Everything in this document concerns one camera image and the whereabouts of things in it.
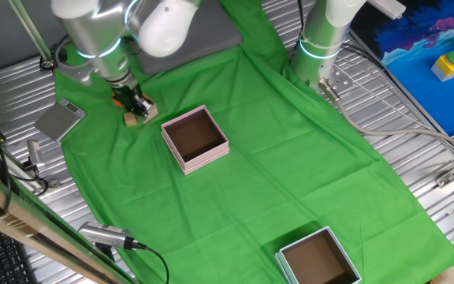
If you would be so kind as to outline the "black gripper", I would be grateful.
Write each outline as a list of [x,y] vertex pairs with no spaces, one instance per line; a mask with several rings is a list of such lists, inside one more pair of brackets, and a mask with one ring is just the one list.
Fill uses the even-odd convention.
[[154,101],[141,92],[139,84],[113,88],[114,98],[135,116],[148,118],[154,107]]

